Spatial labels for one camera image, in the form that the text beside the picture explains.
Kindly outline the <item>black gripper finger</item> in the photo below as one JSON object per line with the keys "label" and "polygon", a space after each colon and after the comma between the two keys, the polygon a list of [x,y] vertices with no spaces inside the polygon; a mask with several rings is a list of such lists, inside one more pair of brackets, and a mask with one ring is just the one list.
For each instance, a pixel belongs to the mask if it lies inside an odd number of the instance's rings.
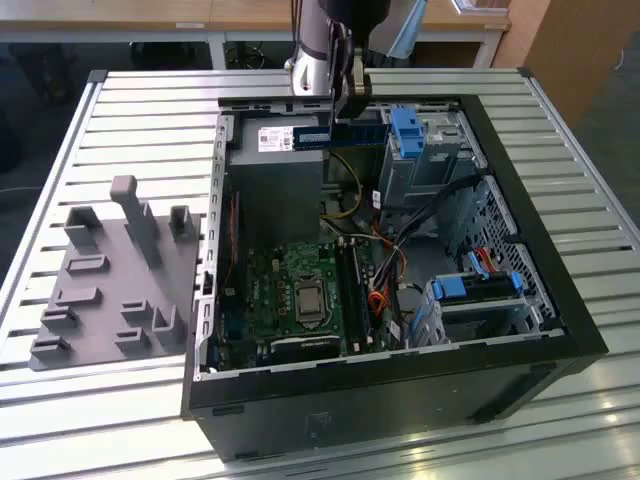
{"label": "black gripper finger", "polygon": [[342,95],[343,78],[350,68],[351,33],[342,23],[330,21],[330,124],[334,125],[337,103]]}
{"label": "black gripper finger", "polygon": [[345,73],[345,118],[359,117],[369,105],[371,96],[371,81],[365,72],[363,54],[359,47],[349,46],[348,68]]}

